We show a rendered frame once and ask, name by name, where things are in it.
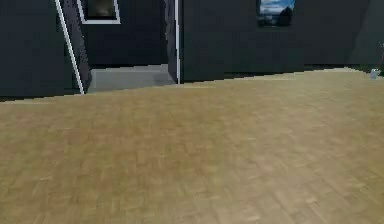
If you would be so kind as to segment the blue landscape wall picture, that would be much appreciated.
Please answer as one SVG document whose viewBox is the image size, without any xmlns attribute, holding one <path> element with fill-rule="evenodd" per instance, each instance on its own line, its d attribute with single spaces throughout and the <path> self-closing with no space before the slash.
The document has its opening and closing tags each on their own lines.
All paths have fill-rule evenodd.
<svg viewBox="0 0 384 224">
<path fill-rule="evenodd" d="M 258 24 L 262 27 L 285 27 L 292 22 L 296 0 L 259 0 Z"/>
</svg>

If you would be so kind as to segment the white framed wall picture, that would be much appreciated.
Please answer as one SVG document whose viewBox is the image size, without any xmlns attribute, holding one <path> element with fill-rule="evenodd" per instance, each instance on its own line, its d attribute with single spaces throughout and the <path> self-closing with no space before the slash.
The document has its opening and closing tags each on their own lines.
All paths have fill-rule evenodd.
<svg viewBox="0 0 384 224">
<path fill-rule="evenodd" d="M 76 0 L 84 25 L 120 24 L 118 0 Z"/>
</svg>

